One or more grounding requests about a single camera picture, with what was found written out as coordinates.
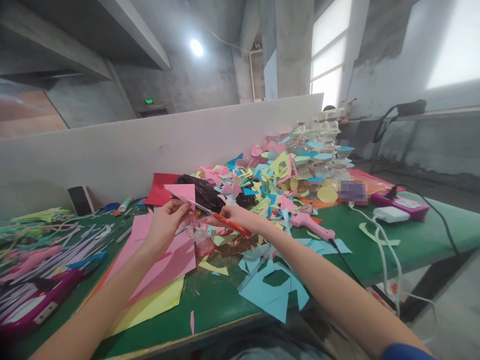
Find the white charger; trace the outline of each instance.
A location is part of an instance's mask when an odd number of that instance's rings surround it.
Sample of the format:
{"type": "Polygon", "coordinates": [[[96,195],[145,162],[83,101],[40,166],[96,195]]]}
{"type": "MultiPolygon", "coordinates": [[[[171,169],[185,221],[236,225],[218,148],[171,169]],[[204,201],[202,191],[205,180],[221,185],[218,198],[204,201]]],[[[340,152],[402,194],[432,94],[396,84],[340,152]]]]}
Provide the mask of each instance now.
{"type": "Polygon", "coordinates": [[[391,224],[409,220],[410,214],[397,207],[386,206],[375,208],[373,210],[373,217],[391,224]]]}

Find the mobile phone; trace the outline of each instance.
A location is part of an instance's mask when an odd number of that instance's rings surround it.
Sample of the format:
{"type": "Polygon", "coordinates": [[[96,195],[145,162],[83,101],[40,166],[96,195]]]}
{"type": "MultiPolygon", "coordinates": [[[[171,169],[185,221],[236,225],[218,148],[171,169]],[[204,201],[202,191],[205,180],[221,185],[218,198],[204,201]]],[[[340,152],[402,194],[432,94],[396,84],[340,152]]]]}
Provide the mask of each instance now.
{"type": "Polygon", "coordinates": [[[68,194],[70,195],[73,209],[79,217],[92,214],[95,211],[86,186],[71,187],[68,189],[68,194]]]}

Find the glue stick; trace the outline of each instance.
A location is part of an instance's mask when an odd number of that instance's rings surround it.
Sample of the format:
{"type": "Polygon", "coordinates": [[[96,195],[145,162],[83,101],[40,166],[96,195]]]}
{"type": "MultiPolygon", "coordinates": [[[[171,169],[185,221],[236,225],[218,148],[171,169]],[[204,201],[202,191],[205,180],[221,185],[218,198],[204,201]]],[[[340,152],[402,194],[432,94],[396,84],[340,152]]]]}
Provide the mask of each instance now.
{"type": "Polygon", "coordinates": [[[121,203],[121,205],[118,207],[118,211],[123,213],[127,208],[129,207],[130,203],[134,199],[132,197],[128,197],[124,202],[121,203]]]}

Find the hand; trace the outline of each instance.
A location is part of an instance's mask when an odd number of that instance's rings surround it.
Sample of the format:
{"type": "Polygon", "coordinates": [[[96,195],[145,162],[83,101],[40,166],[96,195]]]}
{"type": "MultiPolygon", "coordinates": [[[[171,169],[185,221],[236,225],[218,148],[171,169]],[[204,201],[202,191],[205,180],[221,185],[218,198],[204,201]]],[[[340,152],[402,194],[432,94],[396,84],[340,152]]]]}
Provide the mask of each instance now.
{"type": "MultiPolygon", "coordinates": [[[[220,215],[226,219],[230,219],[235,224],[240,225],[242,228],[257,234],[264,230],[265,226],[270,223],[270,221],[264,217],[261,217],[260,215],[248,211],[240,206],[224,206],[221,208],[220,215]]],[[[207,223],[216,227],[229,228],[223,222],[214,217],[209,218],[207,223]]]]}
{"type": "Polygon", "coordinates": [[[142,248],[148,254],[161,257],[174,239],[180,223],[192,215],[189,202],[170,200],[153,215],[150,231],[142,248]]]}

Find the pink glue gun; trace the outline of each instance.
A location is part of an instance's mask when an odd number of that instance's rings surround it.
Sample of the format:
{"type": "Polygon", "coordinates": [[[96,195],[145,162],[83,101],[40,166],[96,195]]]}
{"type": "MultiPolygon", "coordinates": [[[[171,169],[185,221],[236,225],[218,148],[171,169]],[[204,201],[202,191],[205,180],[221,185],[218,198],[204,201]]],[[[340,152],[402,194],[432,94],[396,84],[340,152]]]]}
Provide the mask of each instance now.
{"type": "Polygon", "coordinates": [[[297,228],[301,226],[307,227],[309,230],[311,230],[312,233],[317,235],[320,239],[325,240],[326,242],[329,239],[335,239],[335,231],[328,230],[323,226],[318,225],[306,212],[298,211],[294,216],[290,218],[290,224],[297,228]]]}

